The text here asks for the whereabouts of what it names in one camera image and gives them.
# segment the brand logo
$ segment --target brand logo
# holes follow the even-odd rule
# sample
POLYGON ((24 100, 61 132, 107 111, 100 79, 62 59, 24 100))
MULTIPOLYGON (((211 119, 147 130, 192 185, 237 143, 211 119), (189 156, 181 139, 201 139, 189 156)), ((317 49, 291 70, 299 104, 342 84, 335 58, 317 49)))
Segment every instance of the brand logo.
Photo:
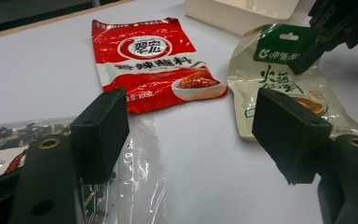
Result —
POLYGON ((262 49, 258 53, 259 58, 267 58, 269 56, 269 49, 262 49))
POLYGON ((171 51, 171 42, 156 35, 128 38, 118 45, 118 53, 129 59, 155 59, 168 55, 171 51))

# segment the red snack bag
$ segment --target red snack bag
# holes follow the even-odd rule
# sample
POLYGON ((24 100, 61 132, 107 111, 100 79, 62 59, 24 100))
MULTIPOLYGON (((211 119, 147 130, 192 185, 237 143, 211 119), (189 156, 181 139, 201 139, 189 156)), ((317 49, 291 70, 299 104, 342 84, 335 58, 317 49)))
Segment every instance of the red snack bag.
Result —
POLYGON ((227 94, 227 85, 213 78, 177 19, 93 21, 92 44, 103 91, 127 88, 130 112, 227 94))

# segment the white tabletop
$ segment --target white tabletop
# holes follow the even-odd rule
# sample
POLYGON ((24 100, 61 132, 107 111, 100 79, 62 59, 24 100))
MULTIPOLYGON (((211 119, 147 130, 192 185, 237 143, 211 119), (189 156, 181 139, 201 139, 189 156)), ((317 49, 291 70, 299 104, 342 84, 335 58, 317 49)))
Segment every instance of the white tabletop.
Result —
MULTIPOLYGON (((226 82, 238 36, 190 19, 183 0, 138 0, 0 37, 0 123, 76 116, 102 92, 90 37, 93 19, 167 17, 179 19, 213 76, 226 82)), ((358 122, 358 46, 325 53, 321 67, 358 122)), ((151 114, 169 223, 322 223, 319 178, 288 186, 268 153, 239 137, 231 92, 151 114)))

